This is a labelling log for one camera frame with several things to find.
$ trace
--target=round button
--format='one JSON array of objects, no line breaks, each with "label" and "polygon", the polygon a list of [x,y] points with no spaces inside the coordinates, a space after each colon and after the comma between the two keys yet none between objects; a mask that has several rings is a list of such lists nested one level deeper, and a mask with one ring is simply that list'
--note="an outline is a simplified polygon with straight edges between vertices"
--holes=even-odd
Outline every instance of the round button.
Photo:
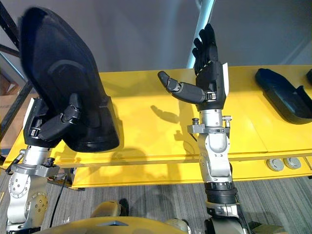
[{"label": "round button", "polygon": [[284,158],[284,163],[290,169],[298,169],[301,167],[301,163],[300,163],[299,159],[296,157]]},{"label": "round button", "polygon": [[276,172],[280,172],[284,169],[283,161],[279,158],[268,159],[267,165],[271,170],[276,171]]}]

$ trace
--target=cable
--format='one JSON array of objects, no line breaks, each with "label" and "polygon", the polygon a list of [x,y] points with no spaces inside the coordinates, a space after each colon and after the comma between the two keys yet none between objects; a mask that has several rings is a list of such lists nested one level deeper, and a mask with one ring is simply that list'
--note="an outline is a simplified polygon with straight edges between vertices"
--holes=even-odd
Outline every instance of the cable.
[{"label": "cable", "polygon": [[[240,199],[239,199],[238,194],[236,194],[235,196],[236,196],[236,200],[237,200],[237,202],[241,205],[241,203],[240,203]],[[248,232],[249,232],[250,234],[253,234],[254,232],[252,232],[252,230],[251,230],[251,229],[250,229],[250,227],[249,227],[249,224],[247,223],[247,220],[246,220],[245,213],[244,213],[244,210],[243,210],[242,205],[240,206],[240,208],[241,208],[241,210],[242,210],[242,213],[243,213],[243,219],[244,219],[244,221],[245,221],[245,223],[246,223],[246,226],[247,226]]]},{"label": "cable", "polygon": [[195,141],[197,141],[196,137],[192,133],[189,133],[189,134],[191,135],[191,137],[193,137]]},{"label": "cable", "polygon": [[65,175],[65,177],[64,177],[64,181],[63,181],[63,184],[62,184],[62,188],[60,189],[60,192],[59,192],[57,201],[56,201],[55,206],[54,206],[54,210],[53,210],[52,217],[51,217],[51,222],[50,222],[50,228],[52,227],[52,224],[53,224],[53,218],[54,218],[55,210],[57,209],[57,206],[58,206],[58,203],[59,203],[59,198],[60,198],[60,195],[62,194],[62,191],[63,191],[64,185],[65,185],[66,178],[67,178],[67,175]]}]

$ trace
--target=screw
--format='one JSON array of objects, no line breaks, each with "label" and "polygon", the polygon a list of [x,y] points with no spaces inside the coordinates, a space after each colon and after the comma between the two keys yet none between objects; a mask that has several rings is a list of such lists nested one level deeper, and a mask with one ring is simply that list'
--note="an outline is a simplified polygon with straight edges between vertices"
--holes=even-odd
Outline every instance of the screw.
[{"label": "screw", "polygon": [[199,125],[199,118],[192,118],[193,125]]}]

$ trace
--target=white wall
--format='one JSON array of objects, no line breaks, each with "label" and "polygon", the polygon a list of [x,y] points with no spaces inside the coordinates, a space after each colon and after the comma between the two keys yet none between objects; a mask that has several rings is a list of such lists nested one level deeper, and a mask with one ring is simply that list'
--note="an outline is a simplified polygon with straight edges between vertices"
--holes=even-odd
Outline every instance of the white wall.
[{"label": "white wall", "polygon": [[[90,47],[100,71],[184,68],[199,13],[194,0],[2,3],[15,21],[32,5],[58,13]],[[221,61],[312,64],[311,6],[311,0],[216,0],[211,24]],[[12,46],[3,31],[0,43]]]}]

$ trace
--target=black object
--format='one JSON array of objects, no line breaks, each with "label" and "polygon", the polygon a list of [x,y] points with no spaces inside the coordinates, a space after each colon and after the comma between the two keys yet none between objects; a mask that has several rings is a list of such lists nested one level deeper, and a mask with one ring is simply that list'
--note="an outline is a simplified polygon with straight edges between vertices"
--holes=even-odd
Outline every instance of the black object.
[{"label": "black object", "polygon": [[[59,139],[54,138],[63,134],[65,143],[78,152],[105,151],[119,145],[112,101],[104,92],[93,55],[61,17],[44,8],[28,9],[21,19],[20,57],[25,74],[46,105],[40,104],[46,114],[41,119],[64,114],[72,94],[81,101],[76,126],[59,130],[52,138],[55,144]],[[47,133],[40,136],[49,145]]]},{"label": "black object", "polygon": [[193,49],[195,56],[196,85],[178,82],[164,71],[158,73],[163,86],[175,98],[196,104],[197,110],[223,109],[226,99],[222,64],[218,61],[215,33],[208,23],[199,32]]},{"label": "black object", "polygon": [[6,32],[10,40],[13,42],[13,44],[17,48],[19,48],[20,42],[18,28],[1,1],[0,1],[0,25]]},{"label": "black object", "polygon": [[312,100],[303,86],[294,88],[285,77],[270,69],[260,68],[255,79],[285,120],[294,124],[312,122]]},{"label": "black object", "polygon": [[0,51],[5,52],[5,53],[10,54],[10,55],[13,55],[13,56],[18,57],[18,58],[20,57],[19,51],[13,50],[10,47],[7,47],[5,45],[0,44]]},{"label": "black object", "polygon": [[[235,188],[233,182],[208,182],[204,184],[208,202],[219,204],[236,203],[235,196],[237,194],[237,188]],[[208,210],[208,213],[212,215],[214,213],[214,210]]]},{"label": "black object", "polygon": [[47,158],[47,161],[43,164],[45,167],[53,167],[55,158],[49,157]]},{"label": "black object", "polygon": [[312,84],[312,69],[310,69],[307,73],[308,81]]},{"label": "black object", "polygon": [[[3,28],[3,30],[6,32],[10,40],[19,49],[20,41],[19,41],[18,28],[16,24],[14,23],[13,19],[11,18],[11,16],[9,15],[9,13],[7,12],[7,10],[5,9],[2,2],[0,2],[0,25]],[[4,45],[0,45],[0,50],[8,54],[14,55],[16,57],[19,57],[20,55],[18,51],[13,50]],[[0,141],[4,137],[6,131],[8,130],[10,124],[12,123],[14,117],[16,116],[20,107],[24,103],[31,89],[32,89],[32,84],[28,81],[24,85],[20,93],[18,94],[17,98],[15,99],[14,103],[10,107],[9,111],[6,113],[6,115],[2,119],[1,126],[0,126]]]}]

